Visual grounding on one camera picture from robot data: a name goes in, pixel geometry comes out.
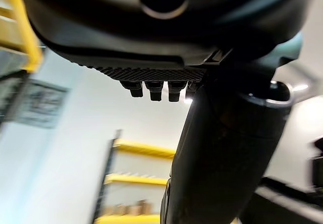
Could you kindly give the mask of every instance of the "yellow shelf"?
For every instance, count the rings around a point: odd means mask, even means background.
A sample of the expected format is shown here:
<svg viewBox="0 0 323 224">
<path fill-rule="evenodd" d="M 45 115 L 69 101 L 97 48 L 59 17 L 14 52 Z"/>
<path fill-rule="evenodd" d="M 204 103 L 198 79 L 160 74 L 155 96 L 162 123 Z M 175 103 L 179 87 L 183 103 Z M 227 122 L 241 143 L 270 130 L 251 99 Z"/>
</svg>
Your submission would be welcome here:
<svg viewBox="0 0 323 224">
<path fill-rule="evenodd" d="M 107 223 L 159 223 L 159 215 L 107 215 L 95 220 L 95 224 Z"/>
<path fill-rule="evenodd" d="M 27 54 L 23 69 L 34 73 L 42 61 L 38 39 L 28 21 L 23 0 L 0 0 L 0 47 Z"/>
<path fill-rule="evenodd" d="M 151 146 L 151 145 L 128 141 L 124 139 L 118 139 L 114 144 L 114 147 L 116 147 L 119 151 L 123 151 L 123 152 L 130 152 L 130 153 L 160 157 L 165 159 L 173 159 L 176 152 L 173 149 Z"/>
<path fill-rule="evenodd" d="M 144 184 L 144 185 L 161 185 L 166 186 L 166 179 L 154 179 L 154 178 L 144 178 L 137 176 L 127 176 L 127 175 L 117 175 L 110 174 L 105 177 L 104 184 L 111 184 L 113 182 L 123 182 L 132 184 Z"/>
</svg>

